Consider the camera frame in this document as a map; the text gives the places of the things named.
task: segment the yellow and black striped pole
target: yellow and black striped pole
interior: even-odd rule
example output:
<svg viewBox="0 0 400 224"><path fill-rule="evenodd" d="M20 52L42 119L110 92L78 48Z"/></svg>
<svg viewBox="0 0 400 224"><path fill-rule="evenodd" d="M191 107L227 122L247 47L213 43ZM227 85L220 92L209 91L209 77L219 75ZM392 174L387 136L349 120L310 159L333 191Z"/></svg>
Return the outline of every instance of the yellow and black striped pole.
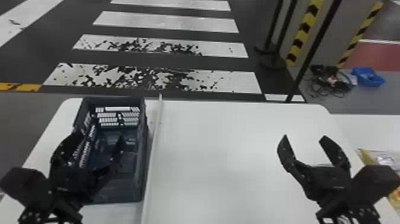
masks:
<svg viewBox="0 0 400 224"><path fill-rule="evenodd" d="M341 68L344 66L346 63L347 59L349 59L351 53L353 52L354 48L357 46L358 41L363 37L364 33L367 31L367 29L371 26L371 23L374 21L376 15L382 8L383 3L382 2L376 2L374 6L372 7L368 17L366 20L361 25L361 28L357 32L357 34L353 37L353 39L350 42L350 46L346 49L346 51L343 53L342 58L340 58L339 62L337 63L336 67Z"/></svg>
<svg viewBox="0 0 400 224"><path fill-rule="evenodd" d="M40 84L21 84L0 82L0 91L36 92L42 87Z"/></svg>
<svg viewBox="0 0 400 224"><path fill-rule="evenodd" d="M323 3L324 0L311 0L307 8L307 11L305 12L303 22L301 23L300 28L296 34L293 45L290 48L289 54L287 55L286 58L287 66L292 67L296 64L296 60L301 53L302 47L304 46L304 44L308 39L310 30L313 28L315 24L318 12L320 11Z"/></svg>

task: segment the electrical cord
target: electrical cord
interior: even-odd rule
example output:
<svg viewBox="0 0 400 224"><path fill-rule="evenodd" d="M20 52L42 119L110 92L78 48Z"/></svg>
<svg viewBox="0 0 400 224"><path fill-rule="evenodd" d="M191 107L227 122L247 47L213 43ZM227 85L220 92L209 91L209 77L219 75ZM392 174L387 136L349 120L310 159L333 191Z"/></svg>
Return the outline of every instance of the electrical cord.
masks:
<svg viewBox="0 0 400 224"><path fill-rule="evenodd" d="M324 101L328 96L332 95L338 98L344 98L346 94L353 88L351 80L347 74L339 71L336 67L311 66L312 76L308 81L306 92L312 98L318 98ZM337 73L340 73L348 83L337 80L334 84L329 82L329 78L338 79Z"/></svg>

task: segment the white tabletop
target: white tabletop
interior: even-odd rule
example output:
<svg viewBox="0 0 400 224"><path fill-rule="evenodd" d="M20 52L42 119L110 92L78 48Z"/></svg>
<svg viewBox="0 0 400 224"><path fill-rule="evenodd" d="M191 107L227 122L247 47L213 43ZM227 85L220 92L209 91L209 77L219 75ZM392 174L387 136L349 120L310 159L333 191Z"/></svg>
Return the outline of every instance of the white tabletop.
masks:
<svg viewBox="0 0 400 224"><path fill-rule="evenodd" d="M400 151L399 115L333 115L350 144L366 150Z"/></svg>
<svg viewBox="0 0 400 224"><path fill-rule="evenodd" d="M25 162L48 173L49 158L71 132L81 99L62 104ZM151 133L157 102L146 101ZM319 105L165 101L152 149L143 208L144 224L317 223L316 203L279 162L276 147L287 134L297 158L328 163L318 140L342 146L355 174L361 160ZM382 223L399 223L386 199L377 203ZM16 223L23 207L5 197L0 223ZM84 224L133 223L140 206L87 206Z"/></svg>

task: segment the black floor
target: black floor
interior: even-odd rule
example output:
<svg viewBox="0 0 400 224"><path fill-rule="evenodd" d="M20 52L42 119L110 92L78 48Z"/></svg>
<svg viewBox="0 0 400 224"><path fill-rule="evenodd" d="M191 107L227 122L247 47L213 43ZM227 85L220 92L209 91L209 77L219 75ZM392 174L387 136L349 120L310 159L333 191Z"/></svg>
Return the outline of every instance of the black floor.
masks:
<svg viewBox="0 0 400 224"><path fill-rule="evenodd" d="M22 0L5 0L0 13L17 5ZM142 67L171 67L180 69L206 69L226 71L253 71L256 74L261 94L230 94L222 92L182 92L176 89L147 91L146 89L75 88L69 86L43 86L39 92L68 94L110 94L154 96L162 92L166 97L265 100L263 94L286 94L292 78L287 72L270 72L258 63L253 50L254 43L266 35L276 0L229 0L232 12L204 10L182 10L157 7L121 7L109 4L110 0L64 0L19 35L0 48L0 82L42 84L60 62L109 64ZM239 29L237 35L201 32L95 27L94 20L104 10L142 12L150 14L178 14L201 17L232 16ZM82 34L97 35L147 35L163 38L199 39L205 41L243 42L249 58L181 57L174 55L126 54L113 52L84 52L71 50Z"/></svg>

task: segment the worn paint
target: worn paint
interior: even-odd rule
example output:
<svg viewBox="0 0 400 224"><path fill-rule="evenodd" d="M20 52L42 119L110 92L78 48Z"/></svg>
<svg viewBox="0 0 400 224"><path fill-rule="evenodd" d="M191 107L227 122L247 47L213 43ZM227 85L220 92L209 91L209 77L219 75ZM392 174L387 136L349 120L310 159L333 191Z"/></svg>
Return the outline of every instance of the worn paint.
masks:
<svg viewBox="0 0 400 224"><path fill-rule="evenodd" d="M93 51L248 58L243 43L83 35L73 47Z"/></svg>
<svg viewBox="0 0 400 224"><path fill-rule="evenodd" d="M70 63L59 64L43 84L144 90L261 93L253 72Z"/></svg>
<svg viewBox="0 0 400 224"><path fill-rule="evenodd" d="M0 15L0 46L52 10L63 0L26 0Z"/></svg>

